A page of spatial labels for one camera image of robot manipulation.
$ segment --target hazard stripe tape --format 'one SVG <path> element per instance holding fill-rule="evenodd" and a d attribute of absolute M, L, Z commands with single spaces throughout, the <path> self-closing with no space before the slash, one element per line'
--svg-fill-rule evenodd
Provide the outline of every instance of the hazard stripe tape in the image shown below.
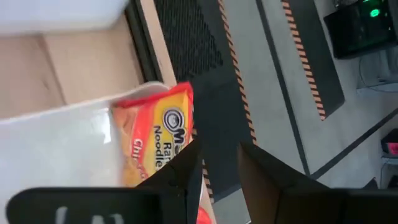
<path fill-rule="evenodd" d="M 229 45 L 229 49 L 231 52 L 231 57 L 232 57 L 232 63 L 233 66 L 235 68 L 235 74 L 236 74 L 236 79 L 238 81 L 239 84 L 239 90 L 241 92 L 241 96 L 242 96 L 242 102 L 243 102 L 243 108 L 246 112 L 246 119 L 248 121 L 248 126 L 250 129 L 250 135 L 252 137 L 252 143 L 257 145 L 257 138 L 256 138 L 256 134 L 254 132 L 254 126 L 253 126 L 253 122 L 251 120 L 251 116 L 250 116 L 250 111 L 249 111 L 249 105 L 248 105 L 248 100 L 246 98 L 246 94 L 244 92 L 244 86 L 243 86 L 243 81 L 242 81 L 242 76 L 241 73 L 239 71 L 238 68 L 238 59 L 236 57 L 236 51 L 234 48 L 234 44 L 231 38 L 231 34 L 229 32 L 229 25 L 228 25 L 228 20 L 224 11 L 224 3 L 223 0 L 218 0 L 218 4 L 219 4 L 219 9 L 220 9 L 220 13 L 221 13 L 221 18 L 224 22 L 224 29 L 226 32 L 226 38 L 228 39 L 228 45 Z"/>
<path fill-rule="evenodd" d="M 308 84 L 310 85 L 311 93 L 315 100 L 315 106 L 317 107 L 320 119 L 323 121 L 326 119 L 325 110 L 323 109 L 323 103 L 319 96 L 317 84 L 315 83 L 315 79 L 311 71 L 311 66 L 309 64 L 307 54 L 305 53 L 304 45 L 302 44 L 302 40 L 300 38 L 300 33 L 297 30 L 297 24 L 294 21 L 294 15 L 292 9 L 290 8 L 288 0 L 281 0 L 281 1 L 282 1 L 282 7 L 285 11 L 287 23 L 289 24 L 290 31 L 293 36 L 293 41 L 295 42 L 298 55 L 300 57 L 301 63 L 303 64 L 305 76 L 307 78 Z"/>
<path fill-rule="evenodd" d="M 196 139 L 198 137 L 198 132 L 197 129 L 195 128 L 195 124 L 193 124 L 192 128 L 192 139 Z M 214 195 L 213 195 L 213 190 L 211 189 L 211 184 L 210 184 L 210 179 L 207 171 L 207 166 L 205 163 L 205 160 L 203 159 L 202 162 L 202 174 L 203 174 L 203 179 L 205 180 L 207 192 L 209 194 L 210 202 L 214 203 Z"/>

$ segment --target green light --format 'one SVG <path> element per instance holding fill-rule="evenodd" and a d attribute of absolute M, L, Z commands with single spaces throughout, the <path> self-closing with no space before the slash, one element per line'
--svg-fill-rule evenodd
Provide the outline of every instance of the green light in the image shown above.
<path fill-rule="evenodd" d="M 380 15 L 380 10 L 378 10 L 378 9 L 373 9 L 372 11 L 371 11 L 371 17 L 376 17 L 376 16 L 379 16 Z"/>

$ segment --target ramen noodle package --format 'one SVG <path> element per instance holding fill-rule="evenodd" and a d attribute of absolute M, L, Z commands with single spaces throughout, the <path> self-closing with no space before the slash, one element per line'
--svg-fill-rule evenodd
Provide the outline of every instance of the ramen noodle package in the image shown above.
<path fill-rule="evenodd" d="M 193 125 L 192 108 L 189 83 L 157 95 L 117 103 L 113 117 L 126 156 L 125 186 L 137 186 L 188 144 Z"/>

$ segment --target wooden table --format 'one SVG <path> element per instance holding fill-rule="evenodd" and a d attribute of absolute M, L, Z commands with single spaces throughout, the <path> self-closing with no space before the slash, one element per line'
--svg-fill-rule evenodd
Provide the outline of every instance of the wooden table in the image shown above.
<path fill-rule="evenodd" d="M 177 82 L 153 1 L 142 1 L 166 85 Z M 109 29 L 0 38 L 0 119 L 131 90 L 144 82 L 126 18 Z M 201 206 L 215 216 L 203 181 Z"/>

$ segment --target white bin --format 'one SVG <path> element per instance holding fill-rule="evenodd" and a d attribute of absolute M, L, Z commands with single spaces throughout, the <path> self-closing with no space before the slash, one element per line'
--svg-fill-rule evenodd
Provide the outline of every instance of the white bin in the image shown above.
<path fill-rule="evenodd" d="M 123 95 L 0 120 L 0 223 L 5 207 L 32 187 L 117 187 L 123 153 L 109 106 L 167 91 L 146 83 Z"/>
<path fill-rule="evenodd" d="M 102 29 L 127 0 L 0 0 L 0 35 Z"/>

